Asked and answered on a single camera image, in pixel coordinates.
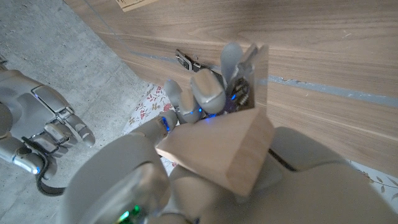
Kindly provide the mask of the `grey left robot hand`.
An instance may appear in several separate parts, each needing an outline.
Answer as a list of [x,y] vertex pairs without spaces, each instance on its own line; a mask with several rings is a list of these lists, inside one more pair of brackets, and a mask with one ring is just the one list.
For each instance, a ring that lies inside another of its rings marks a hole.
[[199,70],[173,108],[106,145],[65,190],[60,223],[396,223],[344,158],[274,127],[255,101],[267,47],[237,43]]

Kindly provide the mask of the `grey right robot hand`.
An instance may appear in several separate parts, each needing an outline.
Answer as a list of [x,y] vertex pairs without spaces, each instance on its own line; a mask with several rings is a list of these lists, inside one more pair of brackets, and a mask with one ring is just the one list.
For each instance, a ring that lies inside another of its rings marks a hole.
[[78,141],[95,144],[92,130],[53,88],[10,70],[1,61],[1,159],[46,179],[55,158]]

